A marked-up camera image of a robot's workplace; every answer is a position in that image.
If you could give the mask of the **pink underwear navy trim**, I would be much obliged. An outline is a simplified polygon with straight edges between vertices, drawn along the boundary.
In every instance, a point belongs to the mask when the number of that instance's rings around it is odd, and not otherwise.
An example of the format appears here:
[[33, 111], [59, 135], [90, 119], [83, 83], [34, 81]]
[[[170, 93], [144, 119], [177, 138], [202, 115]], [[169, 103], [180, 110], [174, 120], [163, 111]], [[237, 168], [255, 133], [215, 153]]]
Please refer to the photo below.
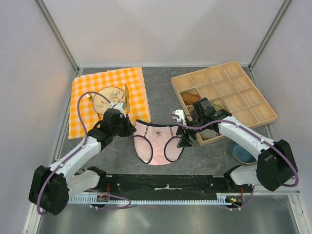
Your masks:
[[178, 148], [180, 137], [177, 125], [161, 125], [136, 120], [134, 145], [138, 158], [153, 166], [167, 165], [179, 160], [183, 148]]

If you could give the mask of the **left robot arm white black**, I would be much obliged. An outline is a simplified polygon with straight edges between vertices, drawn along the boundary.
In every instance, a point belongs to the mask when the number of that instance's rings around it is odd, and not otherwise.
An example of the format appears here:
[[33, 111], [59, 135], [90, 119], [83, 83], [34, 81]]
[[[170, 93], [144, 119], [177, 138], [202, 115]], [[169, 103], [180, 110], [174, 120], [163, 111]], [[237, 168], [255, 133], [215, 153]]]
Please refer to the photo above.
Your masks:
[[91, 167], [77, 175], [77, 171], [93, 156], [108, 146], [115, 136], [129, 137], [136, 131], [127, 114], [109, 108], [103, 120], [98, 121], [86, 137], [70, 153], [48, 167], [35, 169], [29, 192], [29, 201], [37, 206], [40, 215], [58, 215], [68, 201], [89, 189], [105, 190], [104, 171]]

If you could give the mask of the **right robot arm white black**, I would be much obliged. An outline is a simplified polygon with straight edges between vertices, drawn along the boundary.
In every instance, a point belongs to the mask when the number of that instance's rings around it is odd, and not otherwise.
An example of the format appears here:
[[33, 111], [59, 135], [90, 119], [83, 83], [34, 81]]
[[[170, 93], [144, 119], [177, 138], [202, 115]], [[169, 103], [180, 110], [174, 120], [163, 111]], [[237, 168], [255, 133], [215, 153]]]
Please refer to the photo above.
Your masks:
[[298, 185], [298, 168], [287, 141], [262, 136], [227, 110], [216, 110], [207, 98], [195, 102], [193, 107], [196, 116], [191, 120], [183, 110], [171, 114], [172, 121], [178, 125], [179, 148], [191, 147], [196, 134], [209, 129], [236, 142], [256, 160], [256, 165], [236, 166], [226, 173], [223, 186], [227, 191], [234, 192], [244, 184], [260, 184], [271, 192], [281, 186], [291, 188]]

